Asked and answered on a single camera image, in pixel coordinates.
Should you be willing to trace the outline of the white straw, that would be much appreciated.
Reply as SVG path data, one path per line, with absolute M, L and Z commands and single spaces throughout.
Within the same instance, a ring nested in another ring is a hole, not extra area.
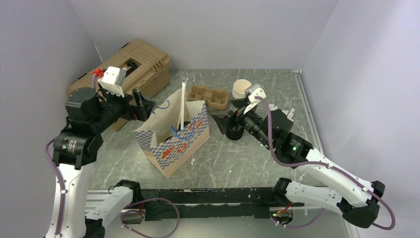
M 183 122 L 184 122 L 184 116 L 185 116 L 185 101 L 186 101 L 186 87 L 187 87 L 188 78 L 184 78 L 182 81 L 182 87 L 181 87 L 181 106 L 180 106 L 180 113 L 179 113 L 179 119 L 178 119 L 178 125 L 181 125 L 181 129 L 184 128 Z

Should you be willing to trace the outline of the blue checkered paper bag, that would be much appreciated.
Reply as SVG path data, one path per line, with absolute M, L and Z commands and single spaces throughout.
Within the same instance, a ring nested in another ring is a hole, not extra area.
M 172 93 L 139 128 L 134 130 L 140 148 L 146 158 L 166 178 L 170 178 L 210 137 L 209 117 L 204 101 L 185 101 L 184 121 L 190 121 L 178 132 L 186 140 L 175 138 L 181 106 L 181 89 Z

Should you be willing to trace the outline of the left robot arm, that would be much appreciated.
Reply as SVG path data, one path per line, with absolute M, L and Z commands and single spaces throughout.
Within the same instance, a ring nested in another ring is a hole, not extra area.
M 86 212 L 88 183 L 103 144 L 102 133 L 120 118 L 146 121 L 155 106 L 138 89 L 121 96 L 104 88 L 83 87 L 71 92 L 65 104 L 66 126 L 44 149 L 56 176 L 47 237 L 102 238 L 122 209 L 141 204 L 140 184 L 122 180 L 92 212 Z

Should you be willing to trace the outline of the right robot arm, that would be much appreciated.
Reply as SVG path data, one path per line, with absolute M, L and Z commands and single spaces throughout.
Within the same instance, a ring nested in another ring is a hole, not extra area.
M 276 163 L 307 173 L 325 187 L 304 185 L 280 178 L 272 196 L 279 206 L 306 203 L 333 211 L 359 228 L 375 225 L 385 185 L 366 181 L 347 172 L 321 154 L 310 142 L 292 133 L 293 122 L 280 109 L 268 110 L 265 118 L 254 109 L 245 112 L 245 100 L 234 100 L 236 110 L 226 115 L 212 114 L 220 132 L 231 140 L 240 139 L 247 131 L 270 151 Z

